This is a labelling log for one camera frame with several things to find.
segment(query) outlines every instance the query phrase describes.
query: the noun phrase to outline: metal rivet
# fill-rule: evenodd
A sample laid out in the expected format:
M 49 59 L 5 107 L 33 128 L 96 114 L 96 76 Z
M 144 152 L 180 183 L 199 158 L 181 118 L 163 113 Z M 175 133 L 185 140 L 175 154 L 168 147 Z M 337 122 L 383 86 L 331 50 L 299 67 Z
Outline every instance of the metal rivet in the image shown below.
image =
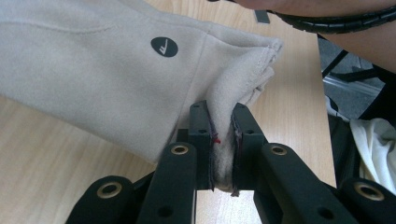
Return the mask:
M 183 155 L 186 154 L 189 151 L 189 149 L 185 146 L 174 146 L 171 149 L 171 152 L 175 155 Z
M 284 156 L 288 153 L 288 151 L 283 147 L 272 147 L 271 151 L 278 156 Z
M 102 185 L 98 191 L 96 191 L 96 194 L 99 198 L 109 199 L 117 196 L 121 192 L 121 189 L 122 185 L 119 182 L 112 181 Z
M 359 195 L 367 199 L 370 199 L 372 201 L 383 201 L 385 199 L 384 194 L 379 189 L 370 186 L 366 183 L 356 182 L 354 187 L 356 192 L 359 193 Z

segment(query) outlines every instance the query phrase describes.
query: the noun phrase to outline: gray floor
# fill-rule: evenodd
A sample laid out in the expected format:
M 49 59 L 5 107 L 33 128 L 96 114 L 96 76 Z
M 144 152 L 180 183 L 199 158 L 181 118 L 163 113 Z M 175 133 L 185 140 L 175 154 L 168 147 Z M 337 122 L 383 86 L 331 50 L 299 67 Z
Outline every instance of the gray floor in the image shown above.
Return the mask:
M 318 40 L 322 71 L 341 51 L 331 42 Z M 335 73 L 349 73 L 353 69 L 368 69 L 371 64 L 359 57 L 348 54 L 332 71 Z M 332 98 L 339 107 L 339 112 L 350 119 L 357 119 L 359 115 L 374 100 L 383 87 L 378 78 L 346 83 L 331 75 L 323 80 L 325 94 Z

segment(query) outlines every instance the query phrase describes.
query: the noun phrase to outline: wooden table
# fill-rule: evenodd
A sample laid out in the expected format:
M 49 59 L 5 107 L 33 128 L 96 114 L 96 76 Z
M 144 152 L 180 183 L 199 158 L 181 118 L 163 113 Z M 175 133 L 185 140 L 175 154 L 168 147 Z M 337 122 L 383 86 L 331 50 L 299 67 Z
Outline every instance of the wooden table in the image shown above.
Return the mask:
M 164 11 L 213 21 L 285 41 L 276 75 L 251 111 L 270 142 L 293 148 L 314 173 L 334 185 L 332 150 L 315 35 L 270 15 L 257 24 L 252 10 L 228 2 L 162 0 Z M 106 175 L 132 181 L 155 166 L 24 105 L 0 98 L 0 223 L 64 223 L 82 193 Z M 239 198 L 198 192 L 198 223 L 260 223 L 252 192 Z

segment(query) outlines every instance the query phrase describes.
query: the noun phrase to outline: black fabric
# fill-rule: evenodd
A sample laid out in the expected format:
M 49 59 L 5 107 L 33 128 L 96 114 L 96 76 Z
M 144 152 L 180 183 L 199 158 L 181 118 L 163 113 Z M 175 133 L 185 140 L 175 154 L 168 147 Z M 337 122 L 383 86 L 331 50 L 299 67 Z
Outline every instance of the black fabric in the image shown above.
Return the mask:
M 385 86 L 359 119 L 385 119 L 396 127 L 396 74 L 375 65 L 373 68 Z
M 335 179 L 339 187 L 343 181 L 351 177 L 359 177 L 361 156 L 356 148 L 349 123 L 329 115 L 329 128 Z

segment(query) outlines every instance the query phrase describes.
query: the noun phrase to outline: person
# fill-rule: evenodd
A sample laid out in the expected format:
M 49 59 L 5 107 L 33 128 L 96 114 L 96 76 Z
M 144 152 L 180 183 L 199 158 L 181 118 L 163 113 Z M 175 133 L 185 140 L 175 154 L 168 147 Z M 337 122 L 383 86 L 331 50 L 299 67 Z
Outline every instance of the person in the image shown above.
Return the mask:
M 395 0 L 235 0 L 242 7 L 300 17 L 345 17 L 395 7 Z M 386 86 L 359 119 L 345 121 L 328 104 L 337 186 L 350 177 L 373 180 L 396 194 L 396 21 L 346 34 L 320 34 L 375 64 Z
M 396 6 L 396 0 L 235 0 L 242 7 L 302 17 L 344 17 Z M 396 21 L 355 33 L 325 35 L 348 52 L 396 73 Z

